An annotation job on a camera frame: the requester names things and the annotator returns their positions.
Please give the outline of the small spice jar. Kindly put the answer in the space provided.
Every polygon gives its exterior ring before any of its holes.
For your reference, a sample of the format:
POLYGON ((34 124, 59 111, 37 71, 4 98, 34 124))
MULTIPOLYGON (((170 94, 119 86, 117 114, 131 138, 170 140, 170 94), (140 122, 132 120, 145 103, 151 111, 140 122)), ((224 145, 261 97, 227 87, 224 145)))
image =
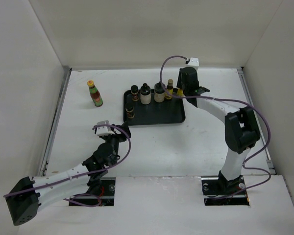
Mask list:
POLYGON ((125 107, 125 111, 128 119, 133 119, 135 117, 134 107, 131 104, 125 107))
POLYGON ((138 86, 137 85, 132 85, 130 91, 131 91, 131 94, 132 94, 132 100, 134 102, 138 101, 139 100, 139 95, 138 95, 139 89, 138 89, 138 86))

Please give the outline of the yellow label bottle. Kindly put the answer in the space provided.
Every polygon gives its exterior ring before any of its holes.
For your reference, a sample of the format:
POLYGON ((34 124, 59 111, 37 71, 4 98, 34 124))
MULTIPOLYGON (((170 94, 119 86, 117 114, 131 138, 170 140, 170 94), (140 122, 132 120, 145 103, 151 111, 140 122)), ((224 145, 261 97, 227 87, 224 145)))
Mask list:
POLYGON ((167 82, 167 86, 166 86, 165 99, 166 100, 171 100, 172 99, 172 94, 173 94, 173 80, 169 79, 168 82, 167 82))
POLYGON ((177 95, 178 97, 183 97, 183 96, 184 96, 184 94, 183 94, 183 90, 182 90, 182 89, 178 89, 176 95, 177 95))

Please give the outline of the white powder shaker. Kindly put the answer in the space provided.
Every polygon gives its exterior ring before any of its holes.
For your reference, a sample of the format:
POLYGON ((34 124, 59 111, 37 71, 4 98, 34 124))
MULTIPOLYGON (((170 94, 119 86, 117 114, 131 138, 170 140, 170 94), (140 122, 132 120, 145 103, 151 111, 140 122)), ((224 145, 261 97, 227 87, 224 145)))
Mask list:
POLYGON ((147 83, 144 83, 140 88, 140 100, 144 105, 148 105, 151 102, 151 88, 147 83))
POLYGON ((157 103, 163 102, 165 99, 165 90, 163 89, 160 82, 154 85, 154 100, 157 103))

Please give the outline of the red chili sauce bottle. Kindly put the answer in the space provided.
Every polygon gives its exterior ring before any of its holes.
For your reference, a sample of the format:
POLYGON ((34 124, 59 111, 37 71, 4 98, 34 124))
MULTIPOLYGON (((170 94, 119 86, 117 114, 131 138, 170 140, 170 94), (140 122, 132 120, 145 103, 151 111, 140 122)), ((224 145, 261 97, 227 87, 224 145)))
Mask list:
POLYGON ((101 98, 100 92, 96 88, 93 80, 89 80, 87 82, 88 88, 89 88, 89 93, 91 96, 91 99, 96 107, 100 107, 103 105, 103 100, 101 98))

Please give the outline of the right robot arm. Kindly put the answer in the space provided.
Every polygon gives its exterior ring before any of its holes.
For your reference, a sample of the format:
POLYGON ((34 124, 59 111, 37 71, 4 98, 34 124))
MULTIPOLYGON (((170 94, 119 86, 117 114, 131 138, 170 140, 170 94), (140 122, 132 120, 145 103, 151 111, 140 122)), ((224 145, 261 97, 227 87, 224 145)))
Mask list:
POLYGON ((179 70, 177 87, 183 90, 186 100, 207 111, 224 124, 228 147, 225 163, 216 180, 203 181, 204 191, 230 193, 240 183, 243 161, 260 139, 260 130, 254 109, 246 102, 203 96, 210 90, 199 85, 197 70, 184 67, 179 70))

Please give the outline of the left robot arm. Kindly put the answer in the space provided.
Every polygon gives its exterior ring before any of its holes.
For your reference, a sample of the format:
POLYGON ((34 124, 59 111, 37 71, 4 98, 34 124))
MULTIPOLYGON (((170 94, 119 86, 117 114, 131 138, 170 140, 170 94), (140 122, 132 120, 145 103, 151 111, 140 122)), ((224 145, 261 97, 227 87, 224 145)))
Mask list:
POLYGON ((111 125, 103 121, 93 130, 104 142, 83 163, 49 177, 24 177, 4 195, 15 226, 32 220, 39 211, 57 201, 99 192, 101 178, 123 161, 118 154, 119 145, 130 142, 131 132, 127 122, 111 125))

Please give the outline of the black plastic tray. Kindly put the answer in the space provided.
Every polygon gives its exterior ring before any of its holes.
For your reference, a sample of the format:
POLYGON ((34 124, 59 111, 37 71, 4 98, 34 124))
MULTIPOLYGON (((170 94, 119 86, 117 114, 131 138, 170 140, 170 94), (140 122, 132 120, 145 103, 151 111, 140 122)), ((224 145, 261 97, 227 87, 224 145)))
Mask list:
POLYGON ((123 104, 132 103, 134 118, 128 118, 127 112, 123 109, 123 121, 130 126, 159 125, 159 124, 180 124, 186 119, 182 99, 172 98, 161 103, 154 100, 154 89, 151 90, 151 102, 148 105, 140 101, 133 101, 130 90, 123 94, 123 104))

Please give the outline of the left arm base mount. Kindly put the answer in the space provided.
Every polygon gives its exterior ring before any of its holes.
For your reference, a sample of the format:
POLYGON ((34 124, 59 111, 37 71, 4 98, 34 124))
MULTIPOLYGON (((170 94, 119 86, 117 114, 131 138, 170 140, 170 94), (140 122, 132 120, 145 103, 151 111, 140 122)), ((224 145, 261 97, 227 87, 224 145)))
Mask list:
POLYGON ((69 206, 114 206, 116 178, 101 178, 99 184, 86 193, 69 198, 69 206))

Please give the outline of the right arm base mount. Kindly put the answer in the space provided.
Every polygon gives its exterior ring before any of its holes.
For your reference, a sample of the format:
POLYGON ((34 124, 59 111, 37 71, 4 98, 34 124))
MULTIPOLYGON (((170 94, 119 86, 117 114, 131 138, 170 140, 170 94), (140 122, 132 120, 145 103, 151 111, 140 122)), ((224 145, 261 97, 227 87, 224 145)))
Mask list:
POLYGON ((203 178, 202 192, 206 206, 249 206, 245 182, 241 177, 231 185, 224 186, 217 178, 203 178))

